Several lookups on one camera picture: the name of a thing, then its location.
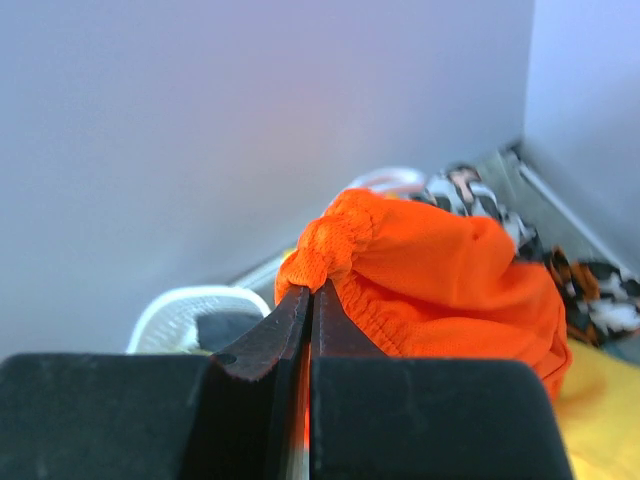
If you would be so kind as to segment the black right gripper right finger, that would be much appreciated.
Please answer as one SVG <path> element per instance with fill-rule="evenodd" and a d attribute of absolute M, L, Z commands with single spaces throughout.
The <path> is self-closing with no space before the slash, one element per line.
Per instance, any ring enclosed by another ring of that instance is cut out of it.
<path fill-rule="evenodd" d="M 393 478 L 393 402 L 382 384 L 392 362 L 346 315 L 330 281 L 313 296 L 311 321 L 311 477 Z"/>

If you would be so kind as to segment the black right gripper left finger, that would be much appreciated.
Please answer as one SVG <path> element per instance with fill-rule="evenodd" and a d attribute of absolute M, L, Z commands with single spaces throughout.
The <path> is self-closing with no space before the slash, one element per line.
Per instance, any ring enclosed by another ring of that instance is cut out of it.
<path fill-rule="evenodd" d="M 216 479 L 305 479 L 311 293 L 292 287 L 272 313 L 216 354 Z"/>

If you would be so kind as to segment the orange mesh shorts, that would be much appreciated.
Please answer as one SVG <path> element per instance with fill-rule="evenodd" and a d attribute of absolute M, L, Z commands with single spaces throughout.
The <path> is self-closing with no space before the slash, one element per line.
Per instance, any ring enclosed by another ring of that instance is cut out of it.
<path fill-rule="evenodd" d="M 392 357 L 517 360 L 550 396 L 571 365 L 564 303 L 487 217 L 459 217 L 366 189 L 342 192 L 303 231 L 274 297 L 332 282 L 355 325 Z"/>

